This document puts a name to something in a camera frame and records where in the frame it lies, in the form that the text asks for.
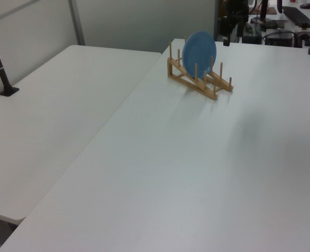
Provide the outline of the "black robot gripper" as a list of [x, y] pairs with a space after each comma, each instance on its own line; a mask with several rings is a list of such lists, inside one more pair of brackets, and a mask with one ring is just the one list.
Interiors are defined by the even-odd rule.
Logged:
[[223, 36], [223, 45], [230, 45], [230, 23], [229, 19], [238, 20], [237, 37], [242, 37], [244, 32], [244, 21], [249, 17], [249, 5], [245, 0], [224, 0], [223, 7], [225, 17], [221, 17], [221, 34]]

